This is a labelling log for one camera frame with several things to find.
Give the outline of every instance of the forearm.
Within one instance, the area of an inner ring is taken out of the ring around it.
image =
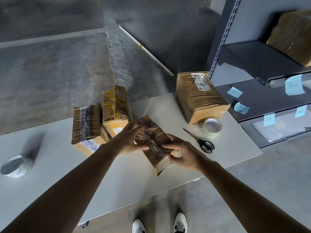
[[[113,143],[101,145],[26,208],[4,232],[72,232],[118,155]]]
[[[217,162],[206,160],[202,172],[248,233],[311,232],[275,204],[235,178]]]

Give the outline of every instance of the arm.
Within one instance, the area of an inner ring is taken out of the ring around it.
[[[168,134],[173,144],[165,148],[180,150],[180,158],[169,155],[171,163],[204,174],[213,184],[245,230],[263,232],[311,232],[275,204],[235,178],[189,142]]]
[[[128,123],[122,132],[56,182],[2,233],[72,232],[116,156],[149,148],[134,144],[136,135],[145,129],[133,129],[134,124]]]

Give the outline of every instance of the hand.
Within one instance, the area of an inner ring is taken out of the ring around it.
[[[211,161],[201,151],[195,148],[190,142],[184,141],[174,135],[167,134],[173,140],[172,144],[163,145],[164,148],[180,150],[181,157],[175,157],[168,154],[169,160],[173,164],[184,167],[189,170],[202,172],[202,168],[207,161]]]
[[[138,126],[133,128],[136,121],[130,121],[125,128],[111,139],[107,144],[118,148],[118,154],[130,154],[136,150],[147,150],[147,145],[134,144],[136,135],[146,129],[146,126]]]

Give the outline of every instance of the blue sticky note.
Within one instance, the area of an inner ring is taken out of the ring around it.
[[[304,116],[307,110],[308,105],[303,105],[297,108],[296,113],[295,113],[295,118]]]
[[[302,88],[301,76],[302,74],[299,74],[285,80],[285,92],[288,96],[305,93]]]
[[[275,113],[272,114],[266,114],[265,117],[263,118],[263,126],[269,126],[275,124]]]
[[[240,102],[238,102],[235,104],[234,110],[242,114],[247,114],[249,107],[246,107],[245,105],[242,105]]]
[[[242,95],[243,92],[236,89],[235,87],[231,87],[231,89],[227,92],[229,95],[232,95],[235,98],[239,98],[240,95]]]

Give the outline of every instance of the white plastic rod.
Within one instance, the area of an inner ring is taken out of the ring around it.
[[[130,37],[140,48],[142,48],[155,62],[157,62],[169,75],[174,76],[174,74],[169,71],[157,58],[155,58],[142,44],[140,44],[135,38],[133,38],[124,28],[119,25],[119,28]]]

